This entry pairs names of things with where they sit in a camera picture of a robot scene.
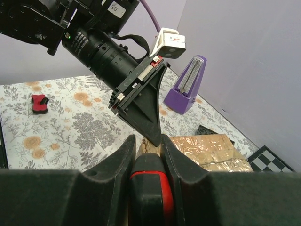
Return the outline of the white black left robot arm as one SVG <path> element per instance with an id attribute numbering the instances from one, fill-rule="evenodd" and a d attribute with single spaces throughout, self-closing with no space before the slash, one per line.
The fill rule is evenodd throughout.
<path id="1" fill-rule="evenodd" d="M 119 36 L 137 0 L 3 0 L 0 32 L 47 48 L 62 45 L 111 90 L 109 108 L 151 141 L 161 143 L 159 88 L 167 69 L 138 35 Z"/>

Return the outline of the brown cardboard express box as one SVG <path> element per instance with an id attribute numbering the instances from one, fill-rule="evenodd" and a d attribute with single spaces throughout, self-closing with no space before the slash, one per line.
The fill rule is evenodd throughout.
<path id="1" fill-rule="evenodd" d="M 135 164 L 139 171 L 171 166 L 180 174 L 253 171 L 225 134 L 164 137 L 160 147 L 144 138 Z"/>

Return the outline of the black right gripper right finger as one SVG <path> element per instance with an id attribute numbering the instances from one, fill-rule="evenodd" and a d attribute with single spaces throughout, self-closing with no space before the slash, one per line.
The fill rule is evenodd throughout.
<path id="1" fill-rule="evenodd" d="M 175 226 L 298 226 L 296 172 L 209 172 L 162 135 L 161 157 L 174 198 Z"/>

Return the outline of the red black utility knife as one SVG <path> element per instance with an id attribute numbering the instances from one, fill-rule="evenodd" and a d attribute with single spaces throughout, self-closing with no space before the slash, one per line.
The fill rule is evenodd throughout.
<path id="1" fill-rule="evenodd" d="M 155 153 L 140 155 L 129 179 L 130 226 L 171 226 L 174 200 L 161 158 Z"/>

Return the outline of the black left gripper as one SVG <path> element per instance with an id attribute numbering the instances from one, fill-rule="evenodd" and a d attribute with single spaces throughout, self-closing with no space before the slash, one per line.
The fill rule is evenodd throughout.
<path id="1" fill-rule="evenodd" d="M 112 93 L 109 108 L 155 146 L 161 143 L 159 91 L 167 70 L 156 55 L 144 59 Z"/>

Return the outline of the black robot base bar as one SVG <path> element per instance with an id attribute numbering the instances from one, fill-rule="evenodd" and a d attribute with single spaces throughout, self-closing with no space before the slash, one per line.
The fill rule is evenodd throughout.
<path id="1" fill-rule="evenodd" d="M 7 153 L 5 149 L 5 142 L 4 142 L 4 136 L 2 131 L 2 124 L 0 124 L 0 168 L 1 169 L 8 169 L 8 159 L 7 159 Z"/>

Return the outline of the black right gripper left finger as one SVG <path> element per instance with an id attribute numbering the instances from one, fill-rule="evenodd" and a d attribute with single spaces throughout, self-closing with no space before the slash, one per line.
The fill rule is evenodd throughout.
<path id="1" fill-rule="evenodd" d="M 136 137 L 91 169 L 0 172 L 3 226 L 124 226 Z"/>

